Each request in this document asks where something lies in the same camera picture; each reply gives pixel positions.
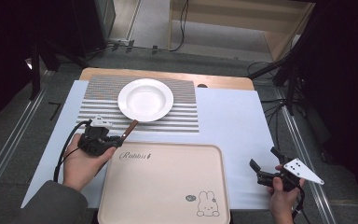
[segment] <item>floor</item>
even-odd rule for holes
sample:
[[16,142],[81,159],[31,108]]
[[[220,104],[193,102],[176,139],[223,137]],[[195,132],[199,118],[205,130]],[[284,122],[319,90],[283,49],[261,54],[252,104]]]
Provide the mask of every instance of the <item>floor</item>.
[[[147,12],[150,9],[147,7],[156,2],[154,0],[142,1],[136,18],[137,22],[133,24],[131,32],[131,39],[135,40],[134,46],[150,47],[153,45],[164,46],[164,43],[166,44],[165,39],[162,37],[155,38],[147,35],[150,33],[146,30],[153,30],[155,32],[152,33],[157,34],[156,27],[145,27],[140,23],[140,21],[152,20],[146,18],[146,16],[151,15],[150,12]],[[157,27],[163,27],[163,25],[157,25],[155,22],[152,23]],[[220,35],[213,34],[214,28],[216,27],[203,27],[202,30],[208,34],[208,37],[219,36],[220,39]],[[188,30],[191,29],[198,30],[197,24],[195,24],[194,28],[191,28],[191,25],[188,26]],[[216,46],[216,38],[197,43],[197,38],[194,37],[195,42],[185,44],[183,51],[180,52],[162,51],[152,55],[150,49],[133,49],[132,52],[127,53],[126,49],[119,48],[115,51],[102,52],[90,59],[88,63],[91,66],[101,68],[128,68],[244,77],[266,66],[265,63],[254,62],[271,61],[269,54],[266,52],[266,45],[261,38],[257,37],[258,34],[256,32],[253,34],[253,31],[238,31],[238,35],[244,35],[245,33],[249,34],[250,37],[245,38],[244,42],[234,38],[237,40],[227,41],[227,45],[222,44],[224,46],[222,49],[226,50],[222,54],[214,53],[214,50],[220,52],[220,45],[217,49],[205,48],[205,46]],[[243,46],[243,48],[240,48],[240,52],[232,50],[235,48],[228,45],[231,43],[234,43],[234,47]],[[34,170],[59,116],[59,114],[54,116],[54,112],[57,109],[54,103],[65,101],[73,81],[78,79],[80,73],[81,69],[77,65],[68,62],[62,63],[57,73],[44,74],[44,77],[49,77],[44,79],[46,82],[43,87],[45,87],[46,91],[38,105],[36,105],[34,115],[29,120],[26,131],[21,134],[19,142],[14,144],[15,150],[7,160],[2,174],[0,174],[0,223],[8,223],[18,214]],[[271,78],[273,75],[274,72],[254,80],[255,90],[262,101],[281,98],[279,92],[285,91],[285,87],[277,89],[272,85]],[[24,88],[0,114],[0,151],[5,147],[6,140],[13,134],[12,131],[16,129],[17,121],[21,119],[22,112],[29,106],[28,97],[30,92],[30,86]],[[276,103],[264,103],[263,107],[268,110],[275,105]],[[314,188],[312,185],[307,184],[305,186],[306,201],[304,209],[306,215],[298,215],[296,223],[307,223],[305,217],[310,220],[310,223],[358,223],[358,186],[353,175],[339,164],[331,165],[322,160],[321,147],[307,120],[302,116],[302,108],[296,106],[294,111],[295,116],[292,119],[296,122],[296,127],[304,147],[309,153],[315,172],[325,181],[322,190],[331,209],[331,211],[324,211],[318,206],[315,202],[317,197],[315,198]],[[266,121],[269,120],[269,112],[266,112]],[[296,141],[291,133],[287,117],[284,115],[284,110],[272,118],[269,127],[275,144],[279,144],[287,156],[296,157],[298,155]],[[330,212],[333,220],[326,220],[324,213]],[[88,211],[82,223],[91,223],[93,213],[94,211]],[[272,223],[269,211],[233,211],[232,219],[234,223]]]

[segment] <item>white tabletop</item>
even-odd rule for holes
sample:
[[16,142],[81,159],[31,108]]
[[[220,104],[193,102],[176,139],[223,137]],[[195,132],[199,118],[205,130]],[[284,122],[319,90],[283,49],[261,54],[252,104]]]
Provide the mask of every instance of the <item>white tabletop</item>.
[[[87,86],[88,81],[75,81],[21,207],[52,179],[62,147],[75,127]],[[269,194],[266,187],[257,184],[249,161],[254,159],[266,172],[275,172],[279,162],[269,152],[273,142],[257,92],[196,88],[196,98],[199,135],[132,133],[127,141],[216,145],[223,153],[230,209],[268,209]],[[82,190],[89,208],[99,207],[105,174],[106,166]]]

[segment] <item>white plate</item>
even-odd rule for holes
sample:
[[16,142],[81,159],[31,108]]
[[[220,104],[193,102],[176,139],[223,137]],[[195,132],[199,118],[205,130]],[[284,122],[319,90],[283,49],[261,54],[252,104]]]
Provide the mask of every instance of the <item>white plate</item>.
[[129,119],[148,122],[170,112],[173,94],[164,83],[150,78],[135,80],[118,95],[118,107]]

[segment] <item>human hand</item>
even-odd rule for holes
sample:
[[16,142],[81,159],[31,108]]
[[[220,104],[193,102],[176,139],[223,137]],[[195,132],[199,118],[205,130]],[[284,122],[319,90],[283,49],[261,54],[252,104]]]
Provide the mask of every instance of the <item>human hand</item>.
[[[281,170],[282,165],[275,167]],[[300,179],[299,183],[302,187],[305,180]],[[279,177],[274,177],[272,185],[274,188],[268,188],[268,192],[272,195],[269,202],[269,210],[277,224],[293,223],[292,206],[296,201],[297,194],[300,192],[298,188],[294,188],[289,192],[283,191],[283,182]]]
[[63,182],[62,184],[81,191],[92,178],[98,173],[101,166],[109,161],[116,151],[115,147],[108,148],[103,155],[94,157],[81,149],[77,149],[80,134],[74,135],[71,144],[64,153],[66,157],[69,153],[76,150],[63,162]]

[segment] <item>wooden tray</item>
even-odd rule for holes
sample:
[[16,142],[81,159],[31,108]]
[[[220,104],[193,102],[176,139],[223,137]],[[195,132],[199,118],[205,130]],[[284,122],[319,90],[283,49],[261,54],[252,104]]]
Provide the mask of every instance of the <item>wooden tray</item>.
[[230,221],[222,153],[216,146],[126,142],[110,161],[98,221]]

